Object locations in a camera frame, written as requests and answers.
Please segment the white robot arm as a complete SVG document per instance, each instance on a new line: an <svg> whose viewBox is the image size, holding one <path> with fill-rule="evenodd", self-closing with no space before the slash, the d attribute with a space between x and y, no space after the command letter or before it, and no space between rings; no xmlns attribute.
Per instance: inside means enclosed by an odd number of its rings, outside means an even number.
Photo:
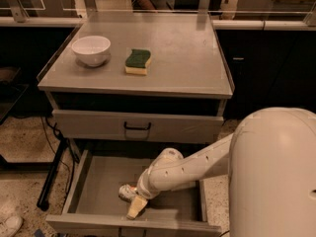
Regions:
<svg viewBox="0 0 316 237"><path fill-rule="evenodd" d="M230 237L316 237L316 115L267 108L185 158L167 148L141 174L127 217L163 191L228 175Z"/></svg>

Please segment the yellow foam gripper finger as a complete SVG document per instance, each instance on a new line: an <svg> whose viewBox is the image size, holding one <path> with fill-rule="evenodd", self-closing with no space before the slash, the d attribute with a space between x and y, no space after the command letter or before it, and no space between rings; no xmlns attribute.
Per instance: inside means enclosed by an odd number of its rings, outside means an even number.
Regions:
<svg viewBox="0 0 316 237"><path fill-rule="evenodd" d="M145 208L147 203L148 200L146 198L142 196L136 196L130 204L126 217L128 219L135 219L141 210Z"/></svg>

